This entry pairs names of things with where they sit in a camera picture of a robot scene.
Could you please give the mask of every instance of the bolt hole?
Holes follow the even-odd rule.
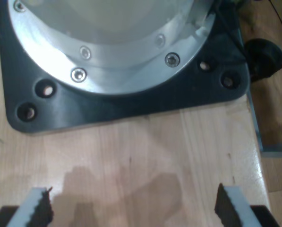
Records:
[[[14,2],[14,9],[19,13],[22,13],[26,10],[19,0]]]
[[[210,71],[210,69],[211,69],[210,65],[205,61],[202,61],[199,64],[199,67],[201,68],[202,71]]]
[[[56,92],[56,85],[49,79],[43,79],[36,84],[35,92],[41,98],[50,98]]]
[[[235,71],[227,71],[221,77],[221,83],[227,89],[237,89],[240,82],[240,75]]]
[[[86,47],[86,46],[82,46],[80,48],[80,54],[81,54],[81,56],[82,56],[82,58],[84,60],[89,60],[91,58],[91,56],[92,56],[91,52],[90,52],[90,49],[88,47]]]
[[[37,109],[32,103],[24,103],[17,109],[17,116],[24,122],[33,121],[36,118]]]
[[[156,38],[155,38],[155,45],[158,48],[162,48],[165,46],[165,36],[163,34],[159,34]]]
[[[218,66],[218,62],[213,57],[203,57],[198,61],[198,68],[202,72],[212,72]]]

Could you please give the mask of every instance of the cable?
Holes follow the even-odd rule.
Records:
[[[269,2],[270,2],[270,4],[271,4],[272,8],[274,9],[274,11],[275,11],[275,13],[276,13],[277,17],[279,18],[279,20],[280,20],[280,22],[281,22],[281,24],[282,24],[282,19],[281,19],[281,17],[279,16],[279,13],[277,12],[277,10],[276,10],[275,6],[273,5],[273,3],[272,3],[272,1],[271,1],[271,0],[269,0]]]

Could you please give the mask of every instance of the black mounting plate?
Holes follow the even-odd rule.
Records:
[[[223,6],[221,12],[231,32],[242,42],[234,5]],[[126,96],[80,92],[43,71],[17,40],[8,5],[1,0],[0,58],[8,122],[14,129],[28,133],[230,101],[243,96],[250,84],[243,56],[217,20],[201,51],[180,74],[155,88]],[[211,70],[201,70],[202,61],[209,63]],[[49,98],[41,98],[35,91],[43,79],[55,88]],[[34,117],[22,120],[30,108],[35,110]]]

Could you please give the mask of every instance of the wooden table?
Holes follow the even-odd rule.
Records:
[[[246,97],[31,136],[7,123],[0,70],[0,207],[52,186],[54,227],[216,227],[221,182],[269,206]]]

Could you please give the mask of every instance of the black rubber foot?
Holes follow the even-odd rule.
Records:
[[[282,67],[282,51],[271,41],[252,39],[245,44],[245,49],[253,63],[252,82],[269,78]]]

